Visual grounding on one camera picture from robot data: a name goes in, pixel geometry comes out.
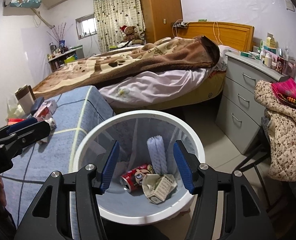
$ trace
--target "nightstand top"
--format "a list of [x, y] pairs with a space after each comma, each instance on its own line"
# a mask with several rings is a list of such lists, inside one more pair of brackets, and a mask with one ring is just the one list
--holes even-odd
[[279, 74], [275, 70], [273, 70], [271, 68], [268, 68], [260, 60], [247, 58], [247, 57], [244, 57], [244, 56], [234, 54], [232, 52], [227, 52], [226, 55], [228, 57], [230, 57], [230, 58], [238, 60], [238, 61], [240, 61], [240, 62], [242, 62], [244, 64], [249, 65], [250, 67], [253, 67], [253, 68], [257, 69], [258, 71], [266, 74], [267, 76], [269, 76], [270, 78], [273, 78], [274, 80], [276, 80], [278, 82], [287, 80], [289, 78], [288, 76]]

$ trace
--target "wardrobe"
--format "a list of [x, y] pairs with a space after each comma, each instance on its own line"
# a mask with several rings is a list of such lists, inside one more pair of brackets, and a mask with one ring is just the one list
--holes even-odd
[[147, 43], [175, 35], [171, 23], [182, 19], [181, 0], [140, 0], [146, 25]]

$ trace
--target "heart pattern curtain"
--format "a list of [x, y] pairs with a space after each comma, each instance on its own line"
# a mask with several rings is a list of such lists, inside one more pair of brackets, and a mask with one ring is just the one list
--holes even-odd
[[145, 31], [140, 0], [94, 0], [99, 49], [109, 51], [123, 40], [123, 25], [135, 26], [140, 34]]

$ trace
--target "white bottle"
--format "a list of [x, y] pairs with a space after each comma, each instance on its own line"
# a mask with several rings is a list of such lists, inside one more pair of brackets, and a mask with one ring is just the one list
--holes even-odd
[[262, 58], [265, 56], [265, 49], [262, 48], [261, 52], [260, 52], [260, 60], [262, 60]]
[[268, 67], [271, 68], [272, 65], [272, 57], [269, 53], [266, 54], [264, 64]]

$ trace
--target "trash can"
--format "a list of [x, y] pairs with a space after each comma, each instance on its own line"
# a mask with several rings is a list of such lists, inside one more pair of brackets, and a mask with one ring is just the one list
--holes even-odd
[[[142, 190], [128, 193], [120, 183], [120, 175], [151, 159], [147, 140], [161, 135], [166, 152], [168, 173], [173, 174], [177, 187], [158, 205], [151, 203]], [[202, 143], [195, 131], [181, 119], [159, 111], [137, 110], [113, 116], [91, 130], [80, 143], [73, 159], [72, 171], [93, 163], [104, 153], [112, 140], [120, 143], [120, 155], [114, 175], [105, 194], [97, 195], [103, 218], [128, 225], [146, 225], [170, 219], [188, 210], [193, 196], [184, 188], [173, 157], [173, 144], [181, 140], [187, 151], [205, 162]]]

